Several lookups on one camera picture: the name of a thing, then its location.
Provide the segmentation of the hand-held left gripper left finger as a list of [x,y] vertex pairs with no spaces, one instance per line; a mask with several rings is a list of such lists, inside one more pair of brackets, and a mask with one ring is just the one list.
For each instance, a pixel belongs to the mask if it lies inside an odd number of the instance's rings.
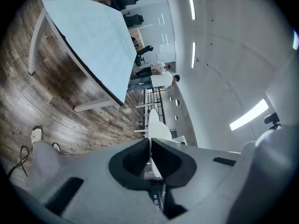
[[167,217],[140,178],[148,154],[147,139],[76,157],[40,141],[33,148],[31,193],[56,223],[163,224]]

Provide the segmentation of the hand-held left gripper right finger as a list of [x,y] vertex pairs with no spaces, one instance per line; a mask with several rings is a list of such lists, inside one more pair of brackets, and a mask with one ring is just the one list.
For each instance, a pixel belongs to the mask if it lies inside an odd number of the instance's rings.
[[164,215],[173,219],[202,202],[232,171],[241,154],[152,138],[151,158],[165,183]]

